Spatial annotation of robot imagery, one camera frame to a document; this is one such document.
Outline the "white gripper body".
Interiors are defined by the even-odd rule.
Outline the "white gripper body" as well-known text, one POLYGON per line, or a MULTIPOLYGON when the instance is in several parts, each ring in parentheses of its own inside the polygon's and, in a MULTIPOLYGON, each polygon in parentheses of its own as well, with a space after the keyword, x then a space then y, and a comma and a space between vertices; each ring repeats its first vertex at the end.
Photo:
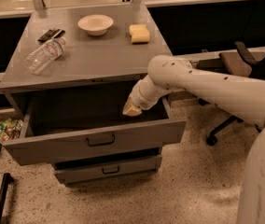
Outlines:
POLYGON ((141 110, 148 110, 157 103, 152 85, 138 81, 132 88, 128 101, 141 110))

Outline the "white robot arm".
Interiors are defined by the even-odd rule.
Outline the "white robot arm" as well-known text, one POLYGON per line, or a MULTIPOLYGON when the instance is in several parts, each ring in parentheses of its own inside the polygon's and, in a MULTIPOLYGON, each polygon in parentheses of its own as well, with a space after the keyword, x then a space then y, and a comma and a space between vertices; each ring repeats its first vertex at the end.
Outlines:
POLYGON ((199 70, 186 59, 158 55, 132 88, 123 114, 138 116, 177 89, 261 129, 247 156, 236 223, 265 224, 265 80, 199 70))

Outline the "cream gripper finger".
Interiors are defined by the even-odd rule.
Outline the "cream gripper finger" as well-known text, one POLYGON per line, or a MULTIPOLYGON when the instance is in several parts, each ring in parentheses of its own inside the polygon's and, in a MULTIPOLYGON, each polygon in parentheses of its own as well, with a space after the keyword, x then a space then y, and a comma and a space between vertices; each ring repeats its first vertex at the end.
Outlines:
POLYGON ((133 104, 131 98, 129 98, 122 110, 122 114, 128 117, 136 117, 142 114, 142 110, 133 104))

